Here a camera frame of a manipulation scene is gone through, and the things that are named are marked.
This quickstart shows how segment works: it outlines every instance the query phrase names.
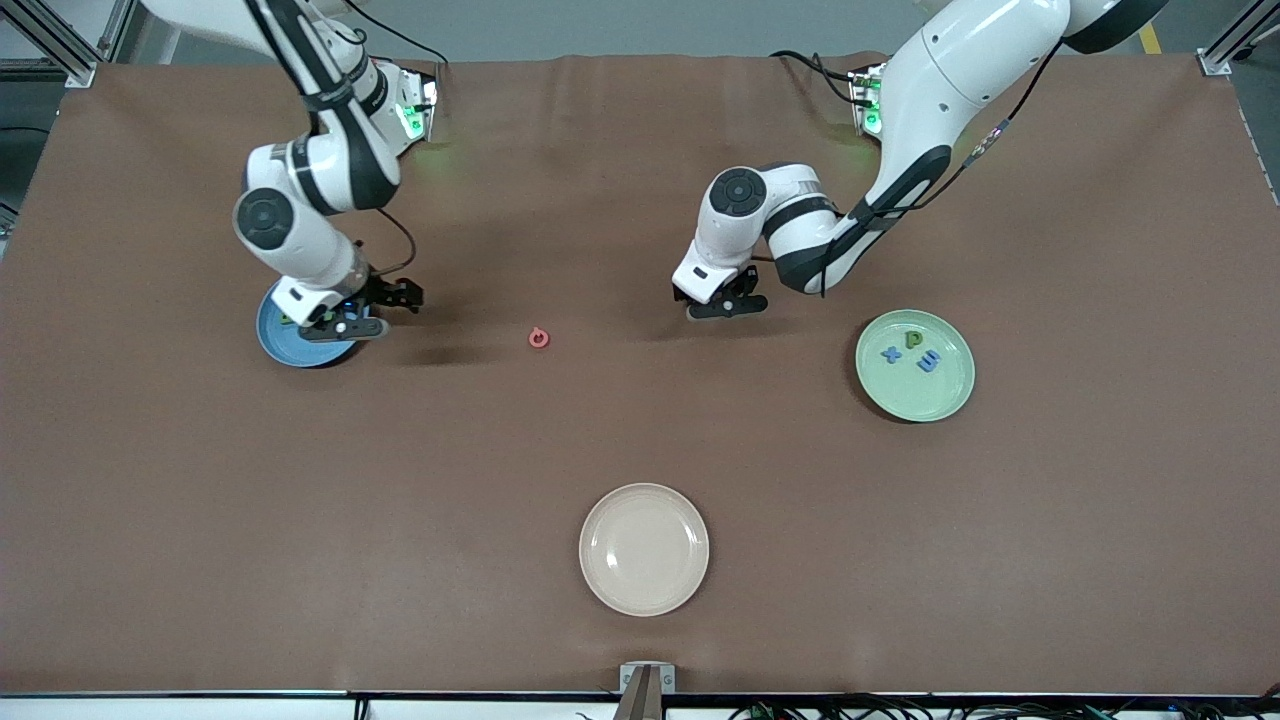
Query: brown tabletop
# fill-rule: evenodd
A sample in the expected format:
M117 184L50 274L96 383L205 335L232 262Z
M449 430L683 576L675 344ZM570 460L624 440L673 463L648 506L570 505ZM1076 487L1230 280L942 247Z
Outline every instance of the brown tabletop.
M1274 682L1280 215L1229 82L1057 60L827 300L764 268L765 315L689 323L669 275L717 172L806 161L846 208L873 179L794 68L449 68L390 205L428 306L311 372L259 347L273 275L230 229L248 150L305 129L283 74L101 68L0 264L3 687L594 689L635 659L703 692ZM973 347L943 423L856 388L859 328L897 307ZM712 538L657 619L577 566L634 482Z

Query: plate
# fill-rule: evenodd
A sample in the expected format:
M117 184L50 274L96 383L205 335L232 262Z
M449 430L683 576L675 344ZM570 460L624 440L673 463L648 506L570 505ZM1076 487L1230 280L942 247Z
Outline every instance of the plate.
M922 341L908 347L908 333ZM890 363L884 352L900 352ZM925 354L937 354L932 372ZM872 320L854 354L858 379L887 413L914 423L933 423L955 414L973 393L975 368L969 343L950 323L922 310L893 310Z
M618 612L653 618L698 592L710 560L692 502L653 483L621 487L586 515L577 543L586 584Z
M356 347L356 341L311 342L302 340L294 324L271 300L273 284L257 306L257 342L273 360L291 368L320 368L346 359Z

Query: black circular joint cap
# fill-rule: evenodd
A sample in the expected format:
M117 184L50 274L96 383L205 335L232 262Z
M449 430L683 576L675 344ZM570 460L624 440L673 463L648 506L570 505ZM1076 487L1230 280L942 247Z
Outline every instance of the black circular joint cap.
M1167 4L1169 0L1120 0L1075 35L1064 37L1062 42L1082 55L1110 50L1142 29Z
M236 228L262 250L276 250L293 229L293 205L279 190L260 187L241 197Z
M712 183L712 208L724 215L745 218L764 205L764 178L746 168L724 170Z

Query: blue plate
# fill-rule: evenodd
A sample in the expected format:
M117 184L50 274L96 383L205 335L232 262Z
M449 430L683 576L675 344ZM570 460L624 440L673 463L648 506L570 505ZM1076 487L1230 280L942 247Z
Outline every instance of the blue plate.
M335 364L356 348L356 341L311 342L298 336L298 325L271 300L275 286L257 306L257 342L275 361L291 368L320 368ZM369 316L369 307L364 315Z

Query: white plate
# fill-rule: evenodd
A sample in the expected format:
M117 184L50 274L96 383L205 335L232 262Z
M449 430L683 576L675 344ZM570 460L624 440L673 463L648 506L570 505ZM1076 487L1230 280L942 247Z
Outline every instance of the white plate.
M602 602L653 618L698 592L710 550L692 502L668 487L636 483L604 496L586 515L577 560Z

